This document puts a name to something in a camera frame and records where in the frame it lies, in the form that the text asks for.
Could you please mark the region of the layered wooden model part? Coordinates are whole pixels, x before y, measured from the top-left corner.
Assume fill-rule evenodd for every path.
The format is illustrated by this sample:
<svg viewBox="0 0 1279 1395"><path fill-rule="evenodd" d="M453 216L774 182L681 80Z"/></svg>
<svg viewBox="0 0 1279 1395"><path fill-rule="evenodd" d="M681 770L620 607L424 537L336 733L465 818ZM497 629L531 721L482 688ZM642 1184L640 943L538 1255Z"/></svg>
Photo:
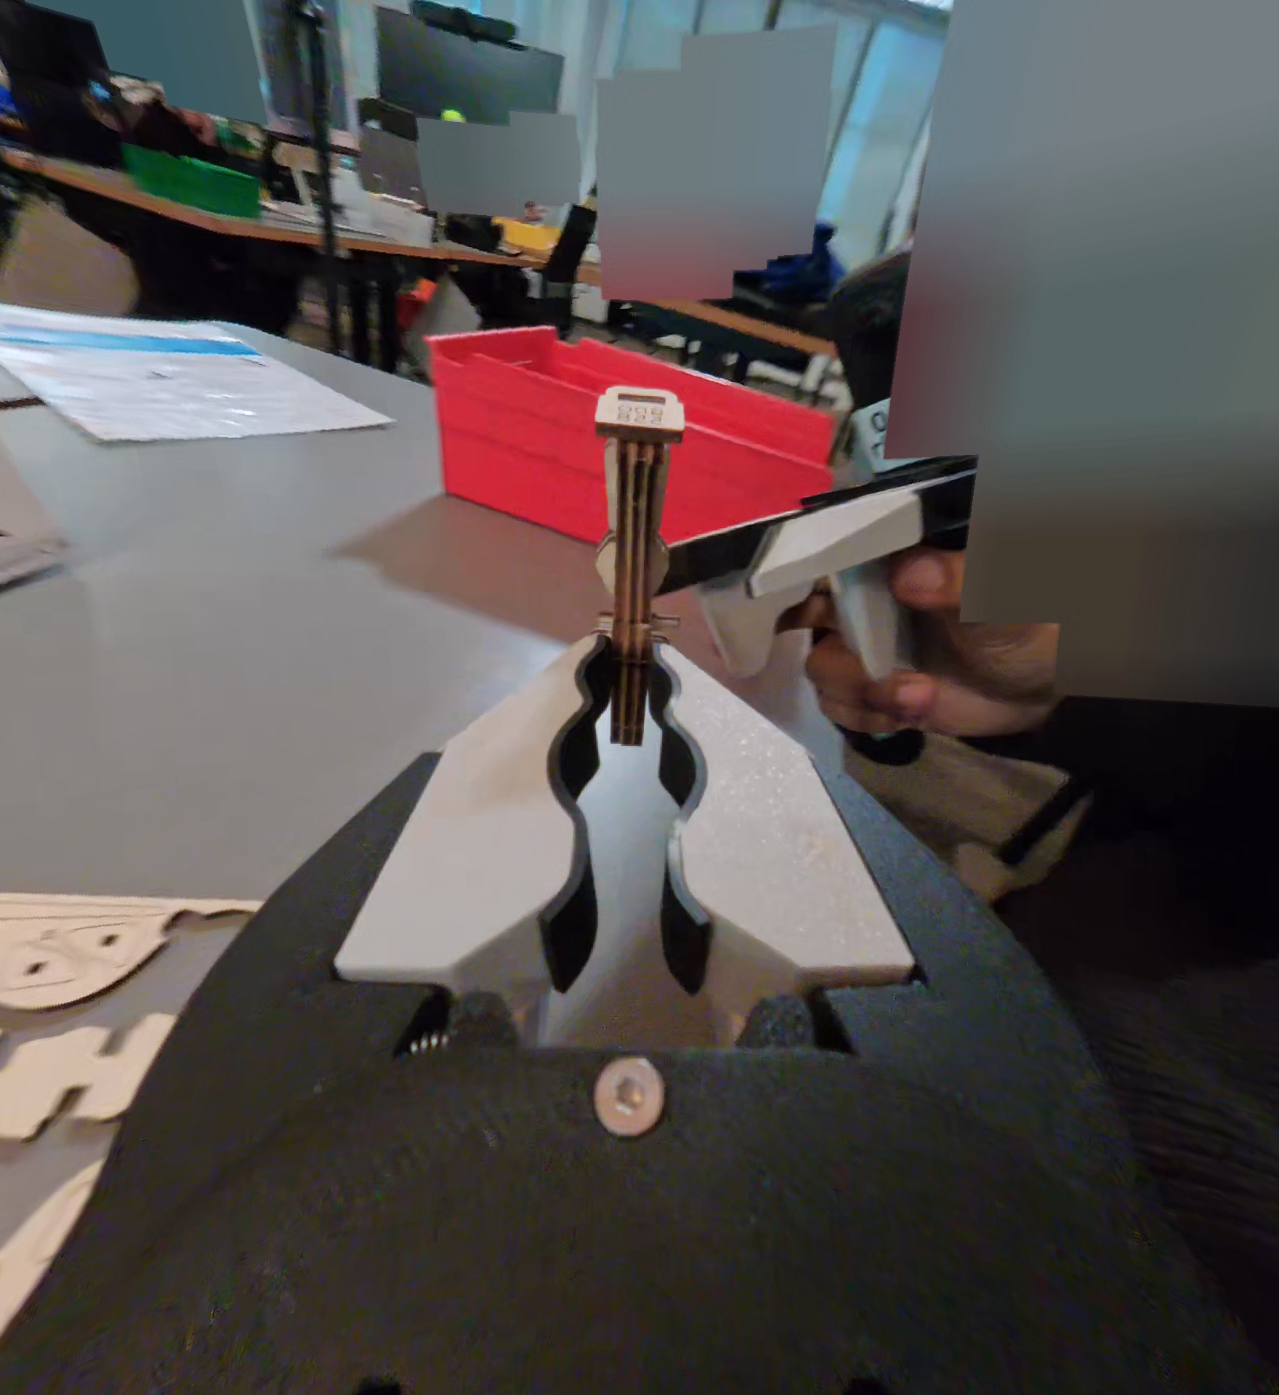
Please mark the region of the layered wooden model part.
<svg viewBox="0 0 1279 1395"><path fill-rule="evenodd" d="M613 597L613 743L640 746L662 623L654 610L665 581L662 537L670 455L684 436L684 411L668 392L614 386L601 395L595 430L607 446L608 531L596 568Z"/></svg>

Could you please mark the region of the green plastic bin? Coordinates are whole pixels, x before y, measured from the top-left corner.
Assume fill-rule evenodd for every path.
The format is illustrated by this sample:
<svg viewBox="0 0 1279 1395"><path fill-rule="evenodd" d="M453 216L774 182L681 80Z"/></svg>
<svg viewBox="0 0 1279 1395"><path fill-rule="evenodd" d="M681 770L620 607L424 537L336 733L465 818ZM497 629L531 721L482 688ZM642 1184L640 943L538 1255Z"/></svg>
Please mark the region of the green plastic bin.
<svg viewBox="0 0 1279 1395"><path fill-rule="evenodd" d="M142 194L219 217L262 219L262 187L255 176L132 144L122 144L122 159Z"/></svg>

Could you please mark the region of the long wooden table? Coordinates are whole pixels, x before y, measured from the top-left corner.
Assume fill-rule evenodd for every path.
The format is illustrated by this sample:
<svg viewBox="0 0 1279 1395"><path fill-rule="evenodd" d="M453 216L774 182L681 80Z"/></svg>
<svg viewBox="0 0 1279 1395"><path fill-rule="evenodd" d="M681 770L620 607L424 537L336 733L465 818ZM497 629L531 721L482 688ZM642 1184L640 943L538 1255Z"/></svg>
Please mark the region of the long wooden table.
<svg viewBox="0 0 1279 1395"><path fill-rule="evenodd" d="M50 184L97 195L110 203L136 209L145 214L204 232L242 241L293 247L314 252L320 251L320 238L315 229L305 220L296 222L277 217L238 219L213 214L160 195L148 194L139 189L132 178L123 172L65 160L51 160L6 143L0 144L0 159L10 170L21 172L25 176L35 176ZM451 266L479 264L507 270L544 272L542 261L517 251L485 254L451 242L415 247L394 242L383 235L349 232L337 235L337 245L352 254L366 254L378 258L396 257L410 261L443 261ZM788 326L759 320L742 311L721 308L709 302L657 302L655 305L664 311L671 311L703 324L718 326L746 340L775 345L784 351L807 358L837 359L840 357L840 351L832 340L807 335L802 330L790 329Z"/></svg>

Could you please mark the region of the black computer monitor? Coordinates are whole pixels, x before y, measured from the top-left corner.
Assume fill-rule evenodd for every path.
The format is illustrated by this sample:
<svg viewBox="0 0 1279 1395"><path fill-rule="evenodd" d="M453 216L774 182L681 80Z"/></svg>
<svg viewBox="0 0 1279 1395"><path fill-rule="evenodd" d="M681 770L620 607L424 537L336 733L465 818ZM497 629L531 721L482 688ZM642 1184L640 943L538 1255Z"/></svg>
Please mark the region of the black computer monitor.
<svg viewBox="0 0 1279 1395"><path fill-rule="evenodd" d="M374 14L377 96L413 118L456 112L506 126L514 113L557 115L564 59L506 37L506 27L443 6Z"/></svg>

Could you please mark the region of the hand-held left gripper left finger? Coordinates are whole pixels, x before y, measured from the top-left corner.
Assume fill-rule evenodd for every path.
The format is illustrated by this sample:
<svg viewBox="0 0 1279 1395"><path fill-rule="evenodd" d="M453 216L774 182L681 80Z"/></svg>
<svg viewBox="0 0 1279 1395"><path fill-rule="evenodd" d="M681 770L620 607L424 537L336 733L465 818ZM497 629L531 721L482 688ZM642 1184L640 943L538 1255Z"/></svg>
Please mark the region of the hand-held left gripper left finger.
<svg viewBox="0 0 1279 1395"><path fill-rule="evenodd" d="M542 1041L595 949L579 798L610 698L610 642L588 636L443 748L337 951L342 981L490 994Z"/></svg>

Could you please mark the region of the white printed paper sheet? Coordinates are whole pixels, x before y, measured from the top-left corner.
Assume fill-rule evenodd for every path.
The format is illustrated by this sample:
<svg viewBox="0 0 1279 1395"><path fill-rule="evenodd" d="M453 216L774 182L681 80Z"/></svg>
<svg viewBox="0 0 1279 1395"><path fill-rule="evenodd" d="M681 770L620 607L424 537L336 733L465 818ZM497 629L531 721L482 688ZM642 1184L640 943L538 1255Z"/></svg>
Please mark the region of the white printed paper sheet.
<svg viewBox="0 0 1279 1395"><path fill-rule="evenodd" d="M292 437L393 424L205 324L145 326L0 305L0 367L103 443Z"/></svg>

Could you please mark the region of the grey desk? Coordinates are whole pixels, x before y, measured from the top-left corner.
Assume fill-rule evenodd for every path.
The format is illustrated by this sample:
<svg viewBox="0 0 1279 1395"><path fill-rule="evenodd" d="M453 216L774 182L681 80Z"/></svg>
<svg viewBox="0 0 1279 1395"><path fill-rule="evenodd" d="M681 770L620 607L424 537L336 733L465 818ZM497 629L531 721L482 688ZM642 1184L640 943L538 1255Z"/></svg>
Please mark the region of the grey desk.
<svg viewBox="0 0 1279 1395"><path fill-rule="evenodd" d="M95 444L47 409L0 411L72 543L68 568L0 594L2 893L265 900L611 609L592 547L443 496L425 389L245 337L394 424ZM599 938L547 1044L714 1038L659 950L658 742L604 754L583 795ZM180 1013L239 928L182 919L98 998L0 1010L0 1066L28 1039ZM113 1129L65 1110L37 1142L0 1142L0 1246Z"/></svg>

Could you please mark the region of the laser-cut wooden sheet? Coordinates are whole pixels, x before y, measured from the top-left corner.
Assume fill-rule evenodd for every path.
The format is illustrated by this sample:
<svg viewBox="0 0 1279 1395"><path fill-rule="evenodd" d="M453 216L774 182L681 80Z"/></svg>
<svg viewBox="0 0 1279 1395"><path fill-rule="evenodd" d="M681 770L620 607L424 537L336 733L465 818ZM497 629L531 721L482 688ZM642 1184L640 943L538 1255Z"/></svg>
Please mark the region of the laser-cut wooden sheet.
<svg viewBox="0 0 1279 1395"><path fill-rule="evenodd" d="M88 1009L125 987L182 924L246 922L258 900L0 893L0 1012L24 1020ZM32 1145L56 1120L113 1126L177 1020L147 1012L125 1031L68 1026L0 1064L0 1143ZM0 1044L6 1036L0 1026Z"/></svg>

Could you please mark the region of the blue jacket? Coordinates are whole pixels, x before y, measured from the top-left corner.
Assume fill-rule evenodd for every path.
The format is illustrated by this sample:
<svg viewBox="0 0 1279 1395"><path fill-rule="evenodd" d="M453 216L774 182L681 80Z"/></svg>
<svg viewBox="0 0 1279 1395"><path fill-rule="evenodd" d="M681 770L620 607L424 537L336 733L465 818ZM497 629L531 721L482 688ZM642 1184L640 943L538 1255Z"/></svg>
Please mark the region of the blue jacket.
<svg viewBox="0 0 1279 1395"><path fill-rule="evenodd" d="M768 261L756 276L758 294L788 307L825 305L846 277L835 248L838 229L821 220L806 254L788 254Z"/></svg>

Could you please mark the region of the red plastic bin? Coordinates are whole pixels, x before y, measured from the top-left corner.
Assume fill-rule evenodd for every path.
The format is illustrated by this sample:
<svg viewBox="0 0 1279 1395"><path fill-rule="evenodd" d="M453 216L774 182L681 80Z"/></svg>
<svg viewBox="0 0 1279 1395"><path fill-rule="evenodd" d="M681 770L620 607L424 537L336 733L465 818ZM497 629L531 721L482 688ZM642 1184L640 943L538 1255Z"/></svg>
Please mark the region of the red plastic bin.
<svg viewBox="0 0 1279 1395"><path fill-rule="evenodd" d="M821 411L550 327L428 340L449 496L596 544L608 529L596 405L613 387L674 393L662 537L679 544L797 509L832 488Z"/></svg>

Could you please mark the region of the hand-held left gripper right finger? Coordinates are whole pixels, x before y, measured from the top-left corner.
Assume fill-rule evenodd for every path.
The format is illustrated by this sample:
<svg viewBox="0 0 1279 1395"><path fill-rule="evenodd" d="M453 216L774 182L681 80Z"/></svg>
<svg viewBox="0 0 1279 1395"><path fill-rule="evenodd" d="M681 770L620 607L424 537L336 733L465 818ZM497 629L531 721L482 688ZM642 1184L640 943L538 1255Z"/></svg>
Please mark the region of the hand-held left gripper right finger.
<svg viewBox="0 0 1279 1395"><path fill-rule="evenodd" d="M649 711L677 817L665 966L733 1047L769 1000L910 984L916 960L805 746L658 648Z"/></svg>

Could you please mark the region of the person's right hand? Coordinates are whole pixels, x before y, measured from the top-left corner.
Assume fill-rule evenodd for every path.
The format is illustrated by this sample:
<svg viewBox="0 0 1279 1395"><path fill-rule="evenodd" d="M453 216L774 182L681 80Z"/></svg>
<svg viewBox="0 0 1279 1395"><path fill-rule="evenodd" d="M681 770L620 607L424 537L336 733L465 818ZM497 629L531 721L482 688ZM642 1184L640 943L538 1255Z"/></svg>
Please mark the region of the person's right hand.
<svg viewBox="0 0 1279 1395"><path fill-rule="evenodd" d="M919 547L890 560L890 588L920 623L923 666L872 679L846 644L831 595L813 591L778 632L813 635L806 673L822 714L840 730L881 738L914 729L996 739L1039 727L1057 707L1057 623L961 617L964 554Z"/></svg>

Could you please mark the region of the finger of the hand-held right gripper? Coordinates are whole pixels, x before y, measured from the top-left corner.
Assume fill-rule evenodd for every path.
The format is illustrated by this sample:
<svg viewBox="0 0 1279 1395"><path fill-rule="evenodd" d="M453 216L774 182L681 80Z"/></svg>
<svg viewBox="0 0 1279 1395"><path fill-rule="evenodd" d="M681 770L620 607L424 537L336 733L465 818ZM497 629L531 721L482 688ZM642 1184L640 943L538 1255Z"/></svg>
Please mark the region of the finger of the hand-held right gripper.
<svg viewBox="0 0 1279 1395"><path fill-rule="evenodd" d="M668 550L658 595L737 579L756 598L919 546L963 551L976 456L914 461L799 509L702 534Z"/></svg>

